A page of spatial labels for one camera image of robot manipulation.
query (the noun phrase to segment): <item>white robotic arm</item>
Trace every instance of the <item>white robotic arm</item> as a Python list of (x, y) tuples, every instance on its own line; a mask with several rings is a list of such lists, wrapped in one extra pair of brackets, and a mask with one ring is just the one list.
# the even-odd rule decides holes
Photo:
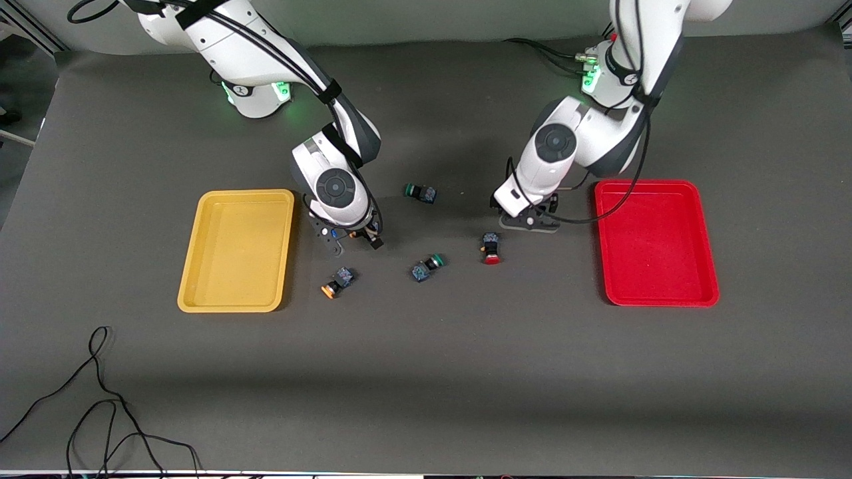
[(581, 88), (596, 105), (569, 96), (544, 108), (515, 173), (494, 193), (504, 212), (501, 224), (553, 232), (559, 222), (549, 219), (549, 212), (538, 205), (552, 198), (573, 163), (599, 177), (627, 169), (674, 71), (683, 21), (714, 20), (730, 3), (610, 0), (618, 39), (578, 55), (584, 61), (591, 59)]
[[(308, 205), (321, 234), (366, 237), (373, 247), (382, 224), (358, 169), (372, 161), (381, 137), (337, 82), (297, 42), (278, 34), (250, 0), (121, 0), (152, 38), (199, 52), (222, 78), (229, 100), (249, 118), (274, 113), (290, 99), (287, 84), (307, 85), (329, 106), (334, 122), (293, 149), (291, 172), (313, 198)], [(336, 241), (332, 250), (343, 250)]]

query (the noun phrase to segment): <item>table surface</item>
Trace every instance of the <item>table surface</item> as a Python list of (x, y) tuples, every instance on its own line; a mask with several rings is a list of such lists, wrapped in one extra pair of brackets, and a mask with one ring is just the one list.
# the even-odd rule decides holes
[[(505, 159), (548, 101), (577, 91), (529, 48), (314, 54), (381, 130), (363, 173), (386, 246), (329, 258), (300, 215), (285, 306), (267, 315), (177, 308), (196, 204), (294, 188), (290, 150), (324, 108), (296, 88), (271, 118), (241, 118), (196, 55), (61, 59), (0, 234), (2, 429), (110, 325), (107, 384), (207, 469), (852, 474), (852, 84), (836, 26), (687, 39), (645, 177), (699, 188), (721, 288), (711, 309), (608, 303), (593, 227), (506, 232), (505, 263), (479, 263)], [(402, 198), (406, 182), (436, 187), (438, 203)], [(561, 213), (588, 214), (588, 192), (563, 195)], [(408, 280), (433, 252), (449, 265)], [(360, 280), (329, 301), (318, 288), (342, 265)], [(101, 397), (86, 372), (0, 447), (0, 468), (63, 468)], [(107, 416), (78, 436), (83, 465), (97, 467)], [(179, 448), (156, 452), (191, 467)], [(121, 465), (151, 468), (139, 443)]]

